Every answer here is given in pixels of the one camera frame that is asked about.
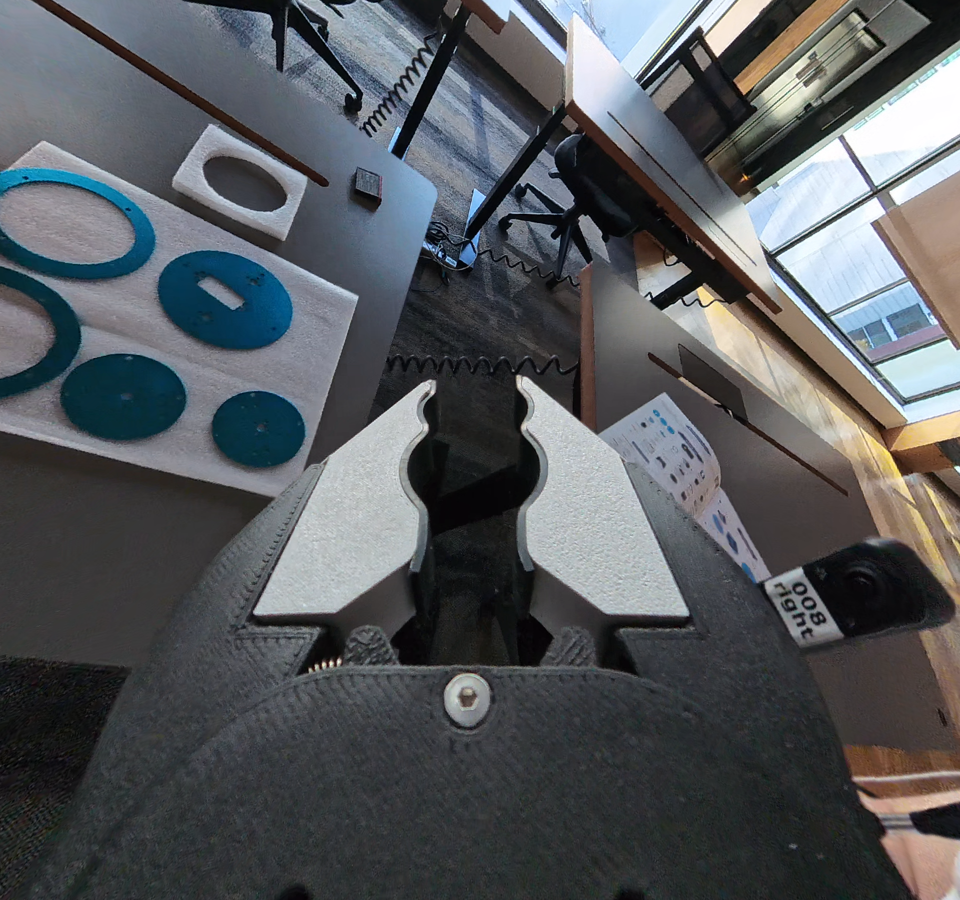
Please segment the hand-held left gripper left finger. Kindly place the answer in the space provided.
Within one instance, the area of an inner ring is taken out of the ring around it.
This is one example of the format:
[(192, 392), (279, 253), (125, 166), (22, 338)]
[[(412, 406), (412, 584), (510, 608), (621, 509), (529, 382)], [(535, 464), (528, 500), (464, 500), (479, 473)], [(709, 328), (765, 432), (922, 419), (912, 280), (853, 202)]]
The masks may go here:
[(420, 383), (328, 457), (254, 606), (258, 620), (315, 621), (343, 637), (372, 625), (390, 638), (414, 617), (428, 515), (409, 469), (436, 393), (436, 381)]

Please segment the white foam frame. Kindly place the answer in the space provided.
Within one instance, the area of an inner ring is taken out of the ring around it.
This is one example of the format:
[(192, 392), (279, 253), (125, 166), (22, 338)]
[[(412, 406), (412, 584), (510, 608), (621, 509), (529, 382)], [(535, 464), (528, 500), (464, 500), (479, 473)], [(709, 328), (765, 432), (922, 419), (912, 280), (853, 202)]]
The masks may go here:
[[(226, 158), (264, 170), (284, 192), (283, 204), (275, 210), (242, 207), (210, 186), (207, 163)], [(172, 181), (174, 191), (186, 195), (231, 221), (284, 241), (296, 218), (306, 192), (307, 177), (250, 146), (218, 126), (208, 125), (191, 148)]]

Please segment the large blue disc rectangular cutout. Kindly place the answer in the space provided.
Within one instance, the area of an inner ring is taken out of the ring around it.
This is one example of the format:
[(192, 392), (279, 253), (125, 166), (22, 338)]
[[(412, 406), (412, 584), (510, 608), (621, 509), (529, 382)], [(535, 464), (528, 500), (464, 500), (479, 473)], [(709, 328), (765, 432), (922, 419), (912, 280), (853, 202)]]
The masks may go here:
[[(231, 308), (201, 287), (221, 282), (241, 299)], [(289, 330), (293, 305), (282, 282), (267, 268), (225, 251), (196, 251), (171, 260), (159, 275), (159, 302), (174, 325), (204, 343), (254, 350)]]

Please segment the medium blue metal disc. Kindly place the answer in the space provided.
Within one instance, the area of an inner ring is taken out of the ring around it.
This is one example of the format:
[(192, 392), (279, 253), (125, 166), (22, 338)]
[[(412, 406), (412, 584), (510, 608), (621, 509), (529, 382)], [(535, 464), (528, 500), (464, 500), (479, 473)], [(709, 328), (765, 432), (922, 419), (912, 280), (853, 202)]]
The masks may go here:
[(169, 365), (144, 354), (94, 356), (74, 367), (58, 391), (72, 449), (110, 456), (174, 426), (188, 394)]

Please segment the assembly guide booklet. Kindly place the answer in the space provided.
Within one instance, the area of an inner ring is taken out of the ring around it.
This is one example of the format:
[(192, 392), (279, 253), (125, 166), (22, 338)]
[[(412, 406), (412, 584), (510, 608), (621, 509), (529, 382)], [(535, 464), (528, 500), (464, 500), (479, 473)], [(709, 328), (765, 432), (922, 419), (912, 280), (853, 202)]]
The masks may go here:
[(771, 576), (722, 488), (713, 447), (666, 393), (607, 427), (600, 437), (624, 461), (644, 469), (753, 582)]

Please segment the white foam sheet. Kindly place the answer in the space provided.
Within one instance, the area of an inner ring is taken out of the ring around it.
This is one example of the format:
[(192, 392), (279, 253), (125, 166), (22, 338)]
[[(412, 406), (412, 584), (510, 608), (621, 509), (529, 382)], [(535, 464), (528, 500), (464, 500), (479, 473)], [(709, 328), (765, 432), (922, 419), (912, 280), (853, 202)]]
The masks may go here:
[[(144, 354), (183, 379), (188, 402), (162, 434), (103, 456), (275, 497), (304, 470), (357, 298), (194, 214), (42, 141), (2, 169), (1, 426), (72, 449), (59, 404), (68, 373), (101, 354)], [(158, 282), (174, 258), (225, 251), (264, 266), (286, 287), (293, 319), (254, 350), (216, 347), (164, 312)], [(296, 456), (255, 469), (214, 444), (227, 399), (268, 391), (292, 402), (306, 436)]]

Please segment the power strip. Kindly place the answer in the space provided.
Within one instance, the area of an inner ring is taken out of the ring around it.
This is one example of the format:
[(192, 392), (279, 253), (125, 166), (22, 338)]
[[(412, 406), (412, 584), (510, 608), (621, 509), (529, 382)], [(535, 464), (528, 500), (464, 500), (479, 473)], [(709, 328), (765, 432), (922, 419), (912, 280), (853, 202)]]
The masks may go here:
[(456, 238), (444, 224), (432, 222), (420, 247), (418, 259), (436, 263), (443, 272), (470, 273), (478, 254), (477, 242), (477, 237)]

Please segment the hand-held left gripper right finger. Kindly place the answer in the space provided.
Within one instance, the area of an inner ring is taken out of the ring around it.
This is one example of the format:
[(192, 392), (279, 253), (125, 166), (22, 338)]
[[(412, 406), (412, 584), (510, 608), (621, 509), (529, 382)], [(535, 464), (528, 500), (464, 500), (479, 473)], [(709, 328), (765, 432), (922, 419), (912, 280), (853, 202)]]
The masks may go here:
[(529, 612), (553, 637), (683, 627), (690, 609), (617, 451), (519, 377), (519, 432), (536, 478), (517, 516)]

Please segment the small blue metal disc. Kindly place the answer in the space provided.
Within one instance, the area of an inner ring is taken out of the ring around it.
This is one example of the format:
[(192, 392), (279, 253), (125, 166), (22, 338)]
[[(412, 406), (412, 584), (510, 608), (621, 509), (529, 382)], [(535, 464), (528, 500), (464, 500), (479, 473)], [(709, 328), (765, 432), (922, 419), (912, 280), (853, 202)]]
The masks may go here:
[(247, 391), (225, 400), (211, 422), (216, 447), (243, 466), (267, 469), (292, 460), (303, 446), (306, 424), (285, 398)]

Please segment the large window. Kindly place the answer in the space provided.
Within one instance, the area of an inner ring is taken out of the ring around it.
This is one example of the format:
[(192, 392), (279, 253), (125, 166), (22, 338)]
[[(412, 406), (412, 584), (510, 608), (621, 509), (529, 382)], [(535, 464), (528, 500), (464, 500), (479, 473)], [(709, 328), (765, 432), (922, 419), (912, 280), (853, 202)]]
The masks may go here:
[(521, 0), (579, 17), (746, 201), (787, 294), (898, 406), (958, 352), (879, 223), (958, 179), (959, 0)]

